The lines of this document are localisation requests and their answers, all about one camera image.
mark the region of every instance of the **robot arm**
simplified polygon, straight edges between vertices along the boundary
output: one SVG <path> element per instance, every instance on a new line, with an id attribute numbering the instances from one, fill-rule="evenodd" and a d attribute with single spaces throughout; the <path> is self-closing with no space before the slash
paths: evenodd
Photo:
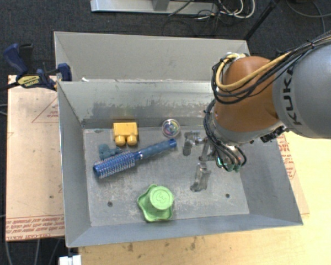
<path id="1" fill-rule="evenodd" d="M 331 139 L 331 31 L 273 61 L 229 54 L 213 71 L 209 128 L 223 144 L 283 131 Z"/>

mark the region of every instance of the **metal stand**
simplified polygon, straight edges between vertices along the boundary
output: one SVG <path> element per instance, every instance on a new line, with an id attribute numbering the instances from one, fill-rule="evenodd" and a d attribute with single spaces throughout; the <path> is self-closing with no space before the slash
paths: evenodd
<path id="1" fill-rule="evenodd" d="M 187 1 L 171 0 L 91 0 L 92 12 L 127 12 L 171 14 Z M 190 2 L 179 14 L 196 15 L 202 10 L 214 10 L 213 3 Z"/>

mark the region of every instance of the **black cable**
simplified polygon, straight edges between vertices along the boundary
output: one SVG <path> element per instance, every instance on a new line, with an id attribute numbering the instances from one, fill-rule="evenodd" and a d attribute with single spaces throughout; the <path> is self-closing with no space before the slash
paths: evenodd
<path id="1" fill-rule="evenodd" d="M 288 2 L 288 0 L 286 0 L 286 3 L 288 5 L 288 7 L 295 13 L 297 13 L 298 15 L 302 15 L 303 17 L 307 17 L 307 18 L 325 18 L 325 17 L 329 17 L 331 16 L 331 13 L 328 13 L 328 14 L 320 14 L 320 15 L 307 15 L 307 14 L 304 14 L 304 13 L 301 13 L 297 10 L 295 10 L 295 8 L 292 7 L 292 5 Z"/>
<path id="2" fill-rule="evenodd" d="M 211 110 L 214 105 L 215 105 L 215 100 L 211 101 L 211 103 L 207 106 L 207 108 L 205 110 L 204 129 L 205 129 L 206 136 L 207 136 L 208 140 L 212 143 L 213 147 L 215 148 L 215 150 L 218 154 L 218 157 L 221 159 L 222 162 L 223 162 L 223 159 L 220 157 L 219 150 L 222 153 L 224 153 L 231 160 L 232 165 L 243 166 L 246 163 L 246 157 L 245 157 L 243 151 L 242 150 L 239 151 L 243 155 L 244 161 L 242 162 L 242 160 L 228 146 L 223 144 L 223 142 L 220 141 L 215 136 L 215 134 L 209 127 L 209 117 L 210 117 L 210 113 L 211 113 Z"/>
<path id="3" fill-rule="evenodd" d="M 168 16 L 171 17 L 173 15 L 178 14 L 181 10 L 185 9 L 192 1 L 194 1 L 194 0 L 188 0 L 183 6 L 181 6 L 178 10 L 174 11 L 173 13 L 169 14 Z"/>
<path id="4" fill-rule="evenodd" d="M 13 88 L 13 87 L 16 87 L 16 86 L 19 86 L 19 84 L 16 83 L 16 82 L 11 83 L 11 84 L 8 84 L 8 85 L 6 85 L 6 86 L 0 87 L 0 92 L 1 92 L 1 91 L 6 91 L 6 90 L 8 90 L 8 89 L 10 89 L 10 88 Z"/>
<path id="5" fill-rule="evenodd" d="M 310 51 L 312 48 L 320 47 L 320 46 L 323 46 L 325 43 L 331 42 L 331 40 L 328 40 L 328 38 L 330 38 L 330 37 L 331 37 L 331 30 L 323 35 L 318 36 L 311 42 L 307 42 L 299 47 L 296 47 L 295 49 L 292 49 L 292 51 L 289 52 L 289 54 L 286 56 L 286 58 L 284 58 L 283 60 L 281 60 L 281 62 L 277 63 L 275 66 L 273 66 L 272 68 L 267 70 L 253 85 L 251 85 L 245 89 L 242 89 L 238 92 L 234 92 L 238 88 L 236 88 L 232 91 L 228 91 L 228 92 L 222 91 L 223 93 L 217 91 L 217 89 L 219 89 L 219 88 L 217 88 L 217 85 L 216 85 L 215 75 L 216 75 L 216 71 L 217 71 L 220 63 L 218 63 L 217 65 L 214 65 L 211 86 L 212 86 L 213 94 L 214 94 L 216 100 L 218 100 L 222 104 L 234 104 L 234 103 L 238 103 L 239 101 L 242 101 L 243 99 L 249 97 L 252 94 L 252 92 L 255 90 L 255 88 L 257 88 L 257 86 L 259 86 L 264 81 L 268 80 L 278 70 L 287 66 L 288 63 L 293 62 L 296 59 L 299 59 L 302 55 L 304 55 L 306 52 Z M 233 100 L 233 101 L 225 101 L 225 100 L 219 99 L 219 97 L 222 97 L 222 98 L 237 97 L 237 99 Z"/>

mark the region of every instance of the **yellow lego block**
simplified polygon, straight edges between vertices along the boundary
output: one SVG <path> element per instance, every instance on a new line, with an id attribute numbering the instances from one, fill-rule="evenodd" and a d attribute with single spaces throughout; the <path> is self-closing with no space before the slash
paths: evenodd
<path id="1" fill-rule="evenodd" d="M 130 146 L 137 144 L 138 131 L 135 122 L 114 123 L 113 132 L 116 145 L 123 146 L 126 142 Z"/>

